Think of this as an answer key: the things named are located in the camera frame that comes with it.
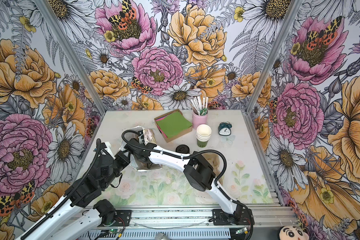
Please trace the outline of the white floral gift bag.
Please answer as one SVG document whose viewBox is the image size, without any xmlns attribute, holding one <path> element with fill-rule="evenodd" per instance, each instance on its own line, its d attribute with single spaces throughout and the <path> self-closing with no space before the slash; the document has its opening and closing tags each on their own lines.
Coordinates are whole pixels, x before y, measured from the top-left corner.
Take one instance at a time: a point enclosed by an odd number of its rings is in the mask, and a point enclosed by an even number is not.
<svg viewBox="0 0 360 240">
<path fill-rule="evenodd" d="M 151 150 L 157 146 L 153 130 L 137 126 L 122 133 L 121 150 L 128 151 L 130 164 L 138 172 L 160 170 L 160 164 L 150 160 Z"/>
</svg>

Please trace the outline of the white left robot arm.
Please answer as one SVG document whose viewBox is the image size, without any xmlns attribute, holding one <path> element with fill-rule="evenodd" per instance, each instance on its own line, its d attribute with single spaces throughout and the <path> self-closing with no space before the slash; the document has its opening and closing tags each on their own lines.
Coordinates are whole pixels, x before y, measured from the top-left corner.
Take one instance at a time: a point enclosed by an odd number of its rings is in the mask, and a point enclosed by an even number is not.
<svg viewBox="0 0 360 240">
<path fill-rule="evenodd" d="M 131 154 L 127 151 L 119 151 L 113 157 L 106 150 L 97 150 L 84 175 L 69 187 L 56 206 L 18 237 L 19 240 L 48 240 L 65 222 L 111 186 L 130 164 Z"/>
</svg>

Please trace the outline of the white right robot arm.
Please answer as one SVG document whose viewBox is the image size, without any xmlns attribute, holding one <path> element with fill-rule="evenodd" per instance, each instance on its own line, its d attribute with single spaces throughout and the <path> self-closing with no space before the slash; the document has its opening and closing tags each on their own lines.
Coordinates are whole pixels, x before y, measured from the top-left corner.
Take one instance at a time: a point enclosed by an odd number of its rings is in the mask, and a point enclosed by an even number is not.
<svg viewBox="0 0 360 240">
<path fill-rule="evenodd" d="M 171 152 L 156 144 L 139 144 L 137 140 L 125 140 L 125 148 L 149 164 L 164 165 L 176 169 L 186 176 L 191 187 L 205 192 L 217 202 L 227 215 L 228 222 L 238 224 L 242 219 L 243 205 L 225 192 L 219 183 L 223 173 L 216 175 L 212 165 L 204 158 L 204 153 L 218 154 L 215 150 L 182 154 Z"/>
</svg>

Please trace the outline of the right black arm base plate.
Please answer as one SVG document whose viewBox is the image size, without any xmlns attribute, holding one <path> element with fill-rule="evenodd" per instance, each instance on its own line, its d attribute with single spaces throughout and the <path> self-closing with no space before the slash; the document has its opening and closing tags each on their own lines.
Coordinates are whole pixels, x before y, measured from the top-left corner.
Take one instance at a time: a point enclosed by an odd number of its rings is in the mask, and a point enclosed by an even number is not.
<svg viewBox="0 0 360 240">
<path fill-rule="evenodd" d="M 252 211 L 235 211 L 234 214 L 225 213 L 221 209 L 213 209 L 212 217 L 209 219 L 214 226 L 249 226 L 254 223 Z"/>
</svg>

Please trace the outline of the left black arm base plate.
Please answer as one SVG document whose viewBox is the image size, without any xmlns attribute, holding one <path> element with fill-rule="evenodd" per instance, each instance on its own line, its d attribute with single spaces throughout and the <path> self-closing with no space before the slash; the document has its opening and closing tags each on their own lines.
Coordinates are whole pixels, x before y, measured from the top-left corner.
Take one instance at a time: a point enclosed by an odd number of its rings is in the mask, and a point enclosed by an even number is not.
<svg viewBox="0 0 360 240">
<path fill-rule="evenodd" d="M 128 227 L 132 218 L 131 210 L 115 210 L 111 214 L 111 220 L 106 226 L 109 227 Z"/>
</svg>

